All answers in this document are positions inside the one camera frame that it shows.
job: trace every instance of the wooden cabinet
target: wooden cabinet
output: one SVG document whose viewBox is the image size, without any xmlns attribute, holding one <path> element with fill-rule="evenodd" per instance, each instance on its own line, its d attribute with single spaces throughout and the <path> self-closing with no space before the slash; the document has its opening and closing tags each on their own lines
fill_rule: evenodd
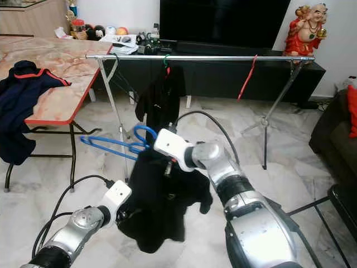
<svg viewBox="0 0 357 268">
<path fill-rule="evenodd" d="M 4 1 L 0 3 L 0 34 L 55 37 L 54 29 L 60 26 L 68 33 L 65 15 L 64 0 L 40 0 L 35 4 Z"/>
</svg>

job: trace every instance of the dark sofa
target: dark sofa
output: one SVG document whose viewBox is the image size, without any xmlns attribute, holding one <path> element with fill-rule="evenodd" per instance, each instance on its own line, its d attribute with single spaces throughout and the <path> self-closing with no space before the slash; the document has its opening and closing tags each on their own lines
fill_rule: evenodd
<svg viewBox="0 0 357 268">
<path fill-rule="evenodd" d="M 357 185 L 357 138 L 349 138 L 350 131 L 347 90 L 342 90 L 316 124 L 309 145 L 326 161 L 340 184 Z"/>
</svg>

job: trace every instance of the marble tabletop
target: marble tabletop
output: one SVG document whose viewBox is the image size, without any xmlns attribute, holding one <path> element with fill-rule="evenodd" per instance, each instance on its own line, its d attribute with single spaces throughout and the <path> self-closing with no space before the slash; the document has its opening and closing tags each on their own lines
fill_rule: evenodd
<svg viewBox="0 0 357 268">
<path fill-rule="evenodd" d="M 98 63 L 86 54 L 107 54 L 108 42 L 0 36 L 0 80 L 20 60 L 33 61 L 72 85 L 51 88 L 38 99 L 27 124 L 66 125 L 72 122 L 97 77 Z"/>
</svg>

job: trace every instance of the red cushion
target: red cushion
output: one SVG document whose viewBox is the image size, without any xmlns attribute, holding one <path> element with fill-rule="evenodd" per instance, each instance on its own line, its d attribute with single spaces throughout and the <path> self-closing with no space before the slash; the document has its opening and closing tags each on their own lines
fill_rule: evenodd
<svg viewBox="0 0 357 268">
<path fill-rule="evenodd" d="M 347 92 L 348 110 L 351 113 L 352 129 L 350 138 L 357 138 L 357 89 L 353 85 L 348 86 Z"/>
</svg>

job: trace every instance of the navy jacket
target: navy jacket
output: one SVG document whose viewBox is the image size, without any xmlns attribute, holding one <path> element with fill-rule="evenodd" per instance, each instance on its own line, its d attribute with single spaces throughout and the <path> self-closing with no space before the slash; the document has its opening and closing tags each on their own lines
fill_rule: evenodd
<svg viewBox="0 0 357 268">
<path fill-rule="evenodd" d="M 0 157 L 5 162 L 21 165 L 34 150 L 35 141 L 22 133 L 29 130 L 24 120 L 33 114 L 39 96 L 70 84 L 27 60 L 9 70 L 8 78 L 0 81 Z"/>
</svg>

